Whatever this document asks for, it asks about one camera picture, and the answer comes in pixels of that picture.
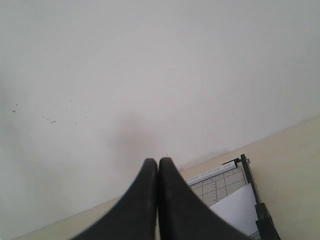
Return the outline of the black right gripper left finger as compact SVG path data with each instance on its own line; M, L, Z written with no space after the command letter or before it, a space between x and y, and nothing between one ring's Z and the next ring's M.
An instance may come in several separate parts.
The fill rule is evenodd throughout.
M135 180L117 203L76 240L154 240L158 166L144 160Z

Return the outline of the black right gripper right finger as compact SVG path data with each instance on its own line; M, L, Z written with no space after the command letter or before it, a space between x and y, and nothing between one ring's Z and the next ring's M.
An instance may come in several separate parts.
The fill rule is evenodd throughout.
M247 238L212 212L194 194L169 157L159 161L158 222L162 240Z

